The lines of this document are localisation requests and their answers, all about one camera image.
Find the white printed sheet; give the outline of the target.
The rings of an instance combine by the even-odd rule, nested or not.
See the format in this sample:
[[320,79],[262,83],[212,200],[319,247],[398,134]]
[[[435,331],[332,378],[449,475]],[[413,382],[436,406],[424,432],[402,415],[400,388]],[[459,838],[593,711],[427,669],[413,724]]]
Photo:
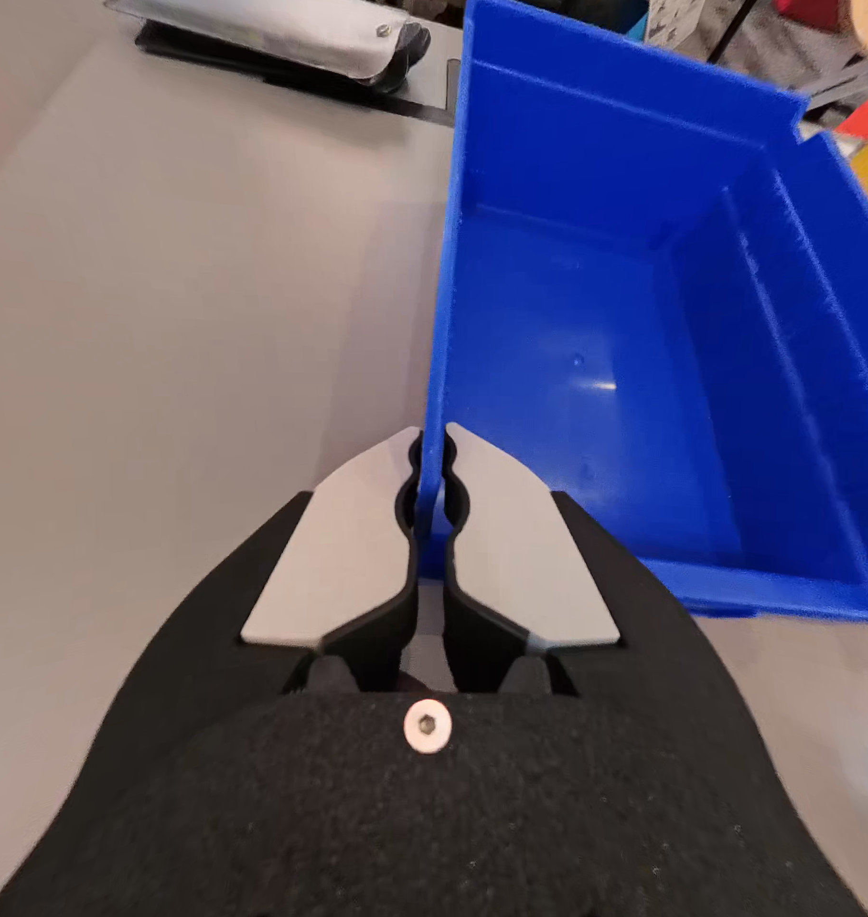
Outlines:
[[741,5],[741,1],[650,1],[643,42],[670,51],[689,42],[710,52]]

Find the blue plastic bin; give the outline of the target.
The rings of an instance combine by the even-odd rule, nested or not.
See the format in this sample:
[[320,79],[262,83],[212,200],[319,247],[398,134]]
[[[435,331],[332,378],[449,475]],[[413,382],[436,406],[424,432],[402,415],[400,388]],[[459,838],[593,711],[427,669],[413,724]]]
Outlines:
[[470,2],[417,525],[456,422],[688,609],[868,622],[868,200],[807,101]]

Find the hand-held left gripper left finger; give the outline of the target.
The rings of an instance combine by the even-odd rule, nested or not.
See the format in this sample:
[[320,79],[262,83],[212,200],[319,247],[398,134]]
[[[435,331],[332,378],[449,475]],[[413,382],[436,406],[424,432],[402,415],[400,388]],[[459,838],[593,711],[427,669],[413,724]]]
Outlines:
[[419,457],[420,429],[406,427],[308,494],[243,643],[339,658],[363,692],[396,688],[417,630]]

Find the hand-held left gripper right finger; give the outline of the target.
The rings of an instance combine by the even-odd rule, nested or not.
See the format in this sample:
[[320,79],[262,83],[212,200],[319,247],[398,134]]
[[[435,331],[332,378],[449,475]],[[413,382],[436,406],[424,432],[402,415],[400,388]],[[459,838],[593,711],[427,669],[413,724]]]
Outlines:
[[527,656],[620,641],[552,491],[529,467],[450,422],[443,481],[442,638],[459,692],[497,692]]

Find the grey desk hatch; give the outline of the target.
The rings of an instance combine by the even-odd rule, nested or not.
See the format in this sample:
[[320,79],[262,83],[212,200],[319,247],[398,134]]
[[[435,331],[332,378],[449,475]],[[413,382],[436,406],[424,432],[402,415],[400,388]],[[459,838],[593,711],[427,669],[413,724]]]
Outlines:
[[360,110],[454,126],[460,53],[401,2],[106,1],[153,57]]

